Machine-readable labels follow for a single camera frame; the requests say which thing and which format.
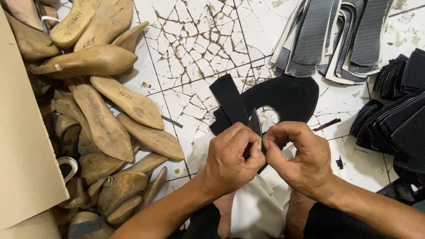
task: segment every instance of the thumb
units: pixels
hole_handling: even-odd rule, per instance
[[[266,161],[272,168],[274,168],[280,175],[286,174],[290,170],[291,162],[283,156],[282,151],[275,144],[275,142],[263,139],[264,147],[267,150]]]
[[[261,152],[261,139],[252,144],[249,154],[250,157],[246,162],[253,168],[260,169],[266,163],[266,158],[263,152]]]

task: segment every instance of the person's left hand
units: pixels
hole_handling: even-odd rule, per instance
[[[245,161],[248,146],[250,157]],[[261,137],[238,122],[211,140],[205,169],[198,177],[206,192],[218,198],[253,180],[265,162]]]

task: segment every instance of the cracked tile floor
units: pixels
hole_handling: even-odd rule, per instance
[[[193,142],[205,135],[215,121],[219,107],[210,84],[231,74],[239,92],[274,77],[268,64],[286,22],[300,0],[134,0],[132,26],[149,21],[137,42],[139,57],[130,75],[118,79],[126,87],[151,98],[161,114],[183,125],[164,121],[165,130],[182,145],[185,160],[167,161],[167,182],[159,199],[197,172]],[[420,0],[394,0],[381,48],[384,63],[400,53],[409,56],[425,49],[425,5]],[[69,12],[68,0],[59,9],[59,18]],[[365,85],[338,85],[316,73],[319,99],[312,129],[340,118],[341,122],[316,134],[328,140],[332,160],[341,157],[343,179],[362,188],[378,191],[398,178],[392,168],[393,156],[355,145],[349,129],[357,112],[377,95],[374,78]],[[111,105],[114,114],[119,108]],[[264,106],[274,123],[279,116]],[[136,161],[148,152],[139,151]],[[153,173],[155,178],[162,165]]]

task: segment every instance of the fingernail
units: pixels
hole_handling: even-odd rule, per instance
[[[261,142],[262,142],[262,140],[261,140],[261,139],[259,139],[259,140],[257,141],[257,147],[258,147],[258,149],[259,149],[259,150],[261,150]]]
[[[264,139],[264,140],[263,140],[263,145],[264,145],[264,147],[265,147],[266,149],[269,149],[270,143],[269,143],[269,141],[268,141],[267,139]]]

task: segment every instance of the forearm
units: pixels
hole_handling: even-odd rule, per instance
[[[167,238],[193,213],[215,199],[204,191],[200,177],[194,177],[181,188],[136,214],[111,239]]]
[[[396,238],[424,238],[425,214],[336,177],[337,193],[321,202]]]

